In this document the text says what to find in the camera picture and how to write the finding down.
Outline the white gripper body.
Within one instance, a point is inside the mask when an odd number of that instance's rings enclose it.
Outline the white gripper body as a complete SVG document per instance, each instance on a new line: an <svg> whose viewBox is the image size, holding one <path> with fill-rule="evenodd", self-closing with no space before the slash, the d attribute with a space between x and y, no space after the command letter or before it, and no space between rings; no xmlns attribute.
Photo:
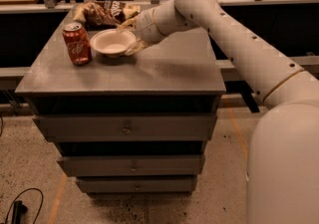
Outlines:
<svg viewBox="0 0 319 224"><path fill-rule="evenodd" d="M137 17L136 32L148 44L157 44L165 38L158 28L155 19L155 8L143 11Z"/></svg>

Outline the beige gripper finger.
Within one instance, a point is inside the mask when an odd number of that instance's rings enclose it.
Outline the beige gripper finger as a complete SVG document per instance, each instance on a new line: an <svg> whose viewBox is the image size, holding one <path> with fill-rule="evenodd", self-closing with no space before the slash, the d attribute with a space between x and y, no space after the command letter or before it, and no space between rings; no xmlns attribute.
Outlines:
<svg viewBox="0 0 319 224"><path fill-rule="evenodd" d="M118 26L117 31L122 32L124 30L129 30L129 31L135 31L137 29L137 21L138 17L135 16L133 18L130 18L123 22L121 25Z"/></svg>
<svg viewBox="0 0 319 224"><path fill-rule="evenodd" d="M138 39L135 43L133 43L126 51L126 56L131 56L143 49L146 49L150 44L142 39Z"/></svg>

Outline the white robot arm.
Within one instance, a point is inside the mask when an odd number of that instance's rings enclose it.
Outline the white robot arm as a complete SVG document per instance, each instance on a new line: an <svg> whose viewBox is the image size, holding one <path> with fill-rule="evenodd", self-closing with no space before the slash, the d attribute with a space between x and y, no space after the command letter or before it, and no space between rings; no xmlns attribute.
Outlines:
<svg viewBox="0 0 319 224"><path fill-rule="evenodd" d="M319 224L319 80L217 0L169 0L123 23L144 49L199 26L267 107L247 158L247 224Z"/></svg>

